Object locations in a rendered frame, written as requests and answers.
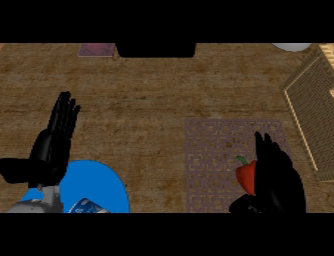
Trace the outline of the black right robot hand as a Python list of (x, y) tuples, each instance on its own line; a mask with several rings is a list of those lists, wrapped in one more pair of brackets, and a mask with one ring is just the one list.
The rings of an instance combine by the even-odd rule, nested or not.
[(268, 133), (256, 137), (256, 195), (231, 203), (232, 214), (305, 214), (306, 195), (293, 160)]

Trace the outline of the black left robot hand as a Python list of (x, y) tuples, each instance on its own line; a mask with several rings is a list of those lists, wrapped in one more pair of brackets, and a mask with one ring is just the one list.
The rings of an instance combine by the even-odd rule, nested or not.
[(27, 183), (30, 188), (36, 188), (61, 183), (67, 173), (79, 112), (76, 99), (66, 91), (58, 96), (48, 127), (38, 135), (30, 157), (0, 158), (0, 175), (9, 184)]

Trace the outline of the red bell pepper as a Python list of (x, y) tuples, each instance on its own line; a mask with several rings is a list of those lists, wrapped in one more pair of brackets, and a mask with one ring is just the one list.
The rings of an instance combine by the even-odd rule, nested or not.
[(238, 156), (237, 159), (241, 161), (241, 166), (235, 170), (238, 183), (247, 194), (255, 196), (256, 162), (247, 162), (247, 159), (243, 156)]

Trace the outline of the purple patterned placemat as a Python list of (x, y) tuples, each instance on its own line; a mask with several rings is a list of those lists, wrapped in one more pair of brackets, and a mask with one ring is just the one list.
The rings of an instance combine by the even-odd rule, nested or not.
[(185, 120), (187, 211), (227, 213), (231, 203), (246, 194), (235, 170), (256, 159), (255, 132), (269, 134), (291, 154), (286, 129), (278, 119)]

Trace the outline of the tan wicker basket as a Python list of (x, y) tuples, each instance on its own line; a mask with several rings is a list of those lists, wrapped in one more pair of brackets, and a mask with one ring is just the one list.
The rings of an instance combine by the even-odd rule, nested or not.
[(317, 47), (281, 86), (318, 182), (334, 182), (334, 44)]

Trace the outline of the blue plate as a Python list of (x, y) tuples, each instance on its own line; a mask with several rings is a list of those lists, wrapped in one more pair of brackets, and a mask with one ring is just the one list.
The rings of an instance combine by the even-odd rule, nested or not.
[[(60, 187), (64, 212), (71, 213), (73, 205), (83, 199), (91, 199), (108, 213), (129, 213), (131, 203), (126, 185), (116, 171), (101, 162), (76, 160), (69, 163), (67, 173)], [(21, 201), (40, 199), (42, 193), (36, 188), (29, 191)]]

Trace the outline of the blue and white can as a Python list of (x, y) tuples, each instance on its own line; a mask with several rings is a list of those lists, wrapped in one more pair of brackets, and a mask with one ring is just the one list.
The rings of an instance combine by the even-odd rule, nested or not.
[(108, 213), (108, 210), (102, 208), (91, 199), (83, 198), (71, 207), (71, 213)]

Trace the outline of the purple box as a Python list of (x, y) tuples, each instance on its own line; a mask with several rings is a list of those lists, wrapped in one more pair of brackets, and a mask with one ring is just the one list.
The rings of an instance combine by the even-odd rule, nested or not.
[(114, 43), (83, 43), (79, 51), (80, 57), (113, 57)]

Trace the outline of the black appliance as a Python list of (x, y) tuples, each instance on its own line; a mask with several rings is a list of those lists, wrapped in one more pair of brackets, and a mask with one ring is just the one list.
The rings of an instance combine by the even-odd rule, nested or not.
[(117, 51), (125, 58), (193, 58), (196, 43), (117, 43)]

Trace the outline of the white round object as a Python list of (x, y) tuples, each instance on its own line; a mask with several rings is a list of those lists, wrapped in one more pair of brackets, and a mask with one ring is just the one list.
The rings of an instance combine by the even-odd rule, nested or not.
[(274, 46), (289, 52), (300, 52), (306, 50), (311, 43), (274, 43)]

